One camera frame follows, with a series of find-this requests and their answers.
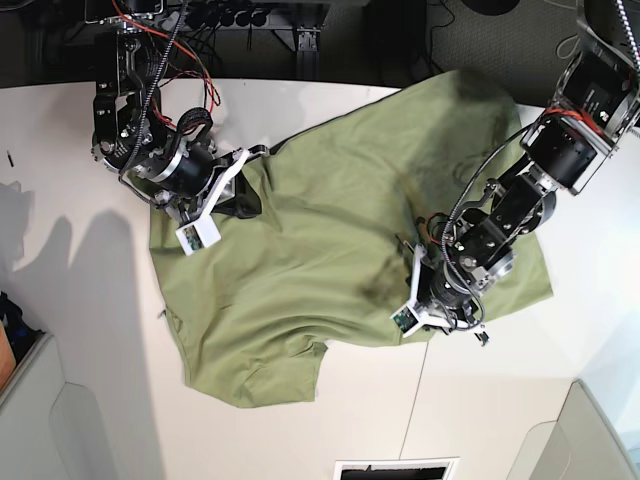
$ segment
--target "green t-shirt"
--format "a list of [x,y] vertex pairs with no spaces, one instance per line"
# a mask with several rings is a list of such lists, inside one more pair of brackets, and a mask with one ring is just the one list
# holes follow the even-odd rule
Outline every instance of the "green t-shirt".
[[[152,211],[151,255],[187,385],[238,407],[313,401],[327,339],[405,343],[389,319],[409,292],[399,239],[418,240],[416,217],[448,212],[479,163],[518,128],[502,90],[452,72],[246,166],[263,213],[215,214],[222,240],[210,249],[186,257],[177,225]],[[506,148],[484,179],[521,153],[517,142]],[[551,294],[535,237],[515,250],[513,272],[484,298],[489,319]]]

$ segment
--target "white table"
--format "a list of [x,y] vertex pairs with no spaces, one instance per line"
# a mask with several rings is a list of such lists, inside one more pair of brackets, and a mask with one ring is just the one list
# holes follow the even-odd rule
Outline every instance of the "white table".
[[[295,82],[217,85],[223,106],[214,120],[224,124],[218,140],[227,149],[273,145],[393,92]],[[177,118],[197,104],[201,84],[176,81],[163,92],[164,109]],[[95,393],[120,478],[327,480],[335,460],[398,458],[425,345],[331,344],[311,404],[238,410],[184,386],[177,348],[159,318],[163,301],[147,250],[148,207],[91,160],[93,95],[92,84],[0,91],[0,183],[17,181],[27,192],[0,205],[0,288],[56,336],[67,381]],[[616,159],[615,167],[639,173],[626,160]],[[575,244],[562,245],[576,238],[572,217],[585,221],[584,202],[591,207],[604,191],[612,210],[629,202],[627,190],[606,188],[613,181],[628,189],[631,179],[612,163],[580,199],[563,195],[558,218],[541,234],[556,299],[491,324],[490,348],[464,336],[431,342],[403,458],[462,456],[456,480],[505,478],[526,432],[557,417],[570,380],[601,338],[600,324],[594,325],[602,317],[589,313],[584,298],[591,287],[607,288],[594,282],[594,268],[628,273],[626,264],[614,268],[591,255],[585,261],[573,256]],[[605,225],[624,216],[610,215]],[[9,218],[20,227],[5,229]],[[17,258],[8,244],[22,237]],[[589,236],[580,245],[591,249],[590,241],[602,238]],[[610,290],[627,304],[625,295],[633,293]],[[582,302],[572,310],[576,318],[567,317],[575,300]],[[576,334],[585,321],[590,327]],[[482,440],[487,432],[491,442]]]

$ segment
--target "green cloth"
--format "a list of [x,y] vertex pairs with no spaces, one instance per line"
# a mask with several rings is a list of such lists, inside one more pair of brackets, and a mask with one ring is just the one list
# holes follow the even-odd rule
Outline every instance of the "green cloth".
[[[263,213],[215,214],[222,240],[208,250],[185,257],[177,225],[152,210],[151,255],[187,385],[238,407],[313,401],[325,340],[428,340],[425,331],[403,340],[389,319],[409,293],[398,239],[418,240],[415,218],[448,212],[478,164],[518,128],[502,90],[448,73],[245,167]],[[488,176],[520,155],[515,142]],[[535,237],[515,249],[514,271],[485,296],[489,319],[551,294]]]

